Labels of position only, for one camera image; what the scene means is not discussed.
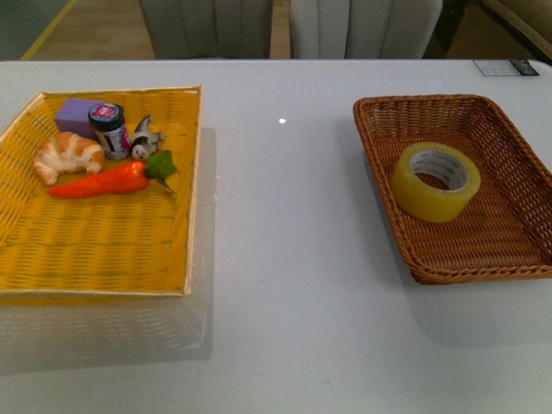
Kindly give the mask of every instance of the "tape roll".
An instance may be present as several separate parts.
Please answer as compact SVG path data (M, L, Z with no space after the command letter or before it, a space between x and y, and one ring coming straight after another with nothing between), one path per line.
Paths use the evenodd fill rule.
M427 185L416 174L429 174L448 190ZM466 155L446 145L420 142L400 155L389 184L398 206L408 214L444 223L461 213L480 183L479 171Z

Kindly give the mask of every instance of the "small card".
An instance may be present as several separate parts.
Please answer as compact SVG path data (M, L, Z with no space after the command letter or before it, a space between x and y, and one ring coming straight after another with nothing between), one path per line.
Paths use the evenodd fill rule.
M485 76L539 76L527 59L520 60L474 60Z

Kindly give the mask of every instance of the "table surface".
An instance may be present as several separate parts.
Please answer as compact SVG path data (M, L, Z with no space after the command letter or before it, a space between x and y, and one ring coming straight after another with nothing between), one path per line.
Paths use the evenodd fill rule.
M415 283L352 113L483 95L551 168L552 68L533 64L0 63L1 130L41 91L204 88L192 295L0 308L0 412L550 412L552 280Z

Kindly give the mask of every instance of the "jar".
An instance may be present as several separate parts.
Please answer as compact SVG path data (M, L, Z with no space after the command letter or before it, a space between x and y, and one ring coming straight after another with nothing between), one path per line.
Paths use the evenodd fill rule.
M94 129L105 156L122 160L129 155L129 132L124 122L124 110L115 103L100 103L88 112L88 120Z

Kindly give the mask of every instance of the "purple sponge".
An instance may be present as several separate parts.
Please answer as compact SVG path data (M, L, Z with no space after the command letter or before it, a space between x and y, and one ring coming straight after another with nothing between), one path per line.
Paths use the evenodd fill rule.
M96 140L96 133L94 133L88 121L88 111L92 106L103 103L104 101L69 97L53 120L60 129L60 132L70 131L84 138Z

